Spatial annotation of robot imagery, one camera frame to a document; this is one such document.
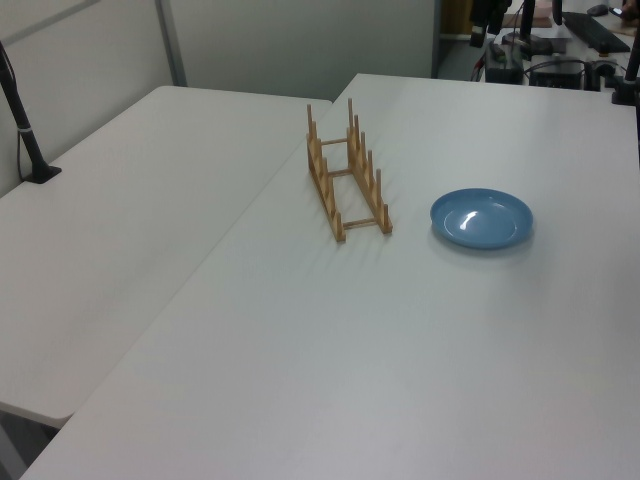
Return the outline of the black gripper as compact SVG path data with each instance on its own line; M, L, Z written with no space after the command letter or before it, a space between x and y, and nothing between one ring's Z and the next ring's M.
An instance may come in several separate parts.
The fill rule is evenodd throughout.
M481 48L486 39L486 31L497 35L503 28L505 11L510 7L510 0L474 0L471 8L472 24L469 45Z

